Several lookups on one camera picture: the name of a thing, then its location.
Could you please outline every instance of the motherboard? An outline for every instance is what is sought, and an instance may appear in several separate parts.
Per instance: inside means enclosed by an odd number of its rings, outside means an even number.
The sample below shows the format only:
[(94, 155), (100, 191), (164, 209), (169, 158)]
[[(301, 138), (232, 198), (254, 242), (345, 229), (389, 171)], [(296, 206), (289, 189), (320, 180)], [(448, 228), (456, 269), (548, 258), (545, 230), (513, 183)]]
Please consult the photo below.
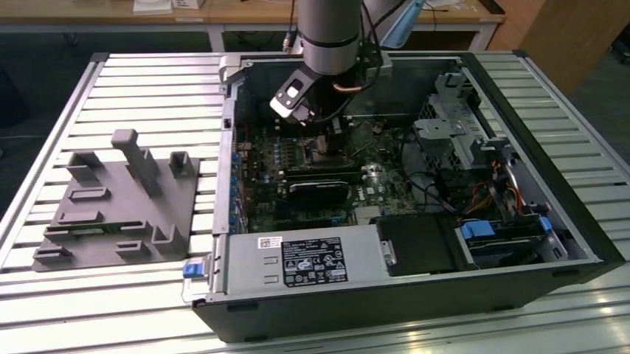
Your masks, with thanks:
[(337, 153), (320, 136), (261, 130), (245, 146), (249, 232), (368, 224), (417, 212), (396, 159), (401, 132), (379, 119), (355, 119)]

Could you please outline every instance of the blue drive bracket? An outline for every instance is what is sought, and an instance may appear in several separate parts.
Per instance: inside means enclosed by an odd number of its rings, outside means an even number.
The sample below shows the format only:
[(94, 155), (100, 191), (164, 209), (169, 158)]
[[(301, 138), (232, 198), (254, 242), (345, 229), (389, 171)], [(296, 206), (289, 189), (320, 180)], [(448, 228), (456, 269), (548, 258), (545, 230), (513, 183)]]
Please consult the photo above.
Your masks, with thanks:
[(483, 220), (468, 221), (459, 227), (459, 230), (464, 240), (472, 237), (489, 237), (495, 235), (492, 225), (489, 225), (488, 221)]

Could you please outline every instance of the dark floor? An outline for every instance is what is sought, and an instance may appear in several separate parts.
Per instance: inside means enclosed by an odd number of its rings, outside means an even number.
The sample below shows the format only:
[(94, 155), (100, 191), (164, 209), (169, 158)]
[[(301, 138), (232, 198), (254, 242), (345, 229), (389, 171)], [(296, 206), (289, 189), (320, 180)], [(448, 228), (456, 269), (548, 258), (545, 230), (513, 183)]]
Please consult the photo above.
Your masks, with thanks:
[[(226, 50), (278, 50), (282, 36), (228, 34)], [(205, 52), (202, 33), (81, 34), (68, 46), (60, 34), (0, 35), (0, 64), (5, 67), (30, 108), (30, 117), (0, 129), (0, 215), (40, 151), (65, 100), (93, 52)], [(630, 161), (630, 66), (604, 56), (571, 101), (612, 147)]]

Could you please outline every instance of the aluminum extrusion table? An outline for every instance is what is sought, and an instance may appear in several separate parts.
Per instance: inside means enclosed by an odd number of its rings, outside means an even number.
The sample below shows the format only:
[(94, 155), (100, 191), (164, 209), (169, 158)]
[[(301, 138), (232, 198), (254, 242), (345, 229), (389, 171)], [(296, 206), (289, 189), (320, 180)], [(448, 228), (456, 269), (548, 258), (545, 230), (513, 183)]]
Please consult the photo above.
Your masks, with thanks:
[[(52, 219), (76, 150), (104, 161), (116, 128), (140, 133), (156, 158), (201, 159), (189, 255), (212, 249), (220, 53), (94, 56), (0, 224), (0, 352), (576, 353), (630, 345), (628, 265), (520, 309), (224, 344), (181, 300), (182, 262), (36, 273), (32, 254)], [(630, 171), (527, 58), (477, 53), (496, 85), (601, 228), (630, 257)], [(481, 109), (492, 129), (500, 129)]]

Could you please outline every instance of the gray plastic bracket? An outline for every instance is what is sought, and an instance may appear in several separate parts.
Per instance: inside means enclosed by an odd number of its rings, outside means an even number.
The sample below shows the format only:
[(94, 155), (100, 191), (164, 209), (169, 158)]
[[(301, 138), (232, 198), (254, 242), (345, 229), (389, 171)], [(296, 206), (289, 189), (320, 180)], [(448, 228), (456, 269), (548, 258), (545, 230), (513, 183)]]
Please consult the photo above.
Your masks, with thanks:
[(93, 152), (69, 159), (73, 178), (33, 256), (33, 271), (185, 258), (200, 161), (186, 152), (154, 160), (130, 129), (116, 130), (110, 143), (125, 162), (101, 162)]

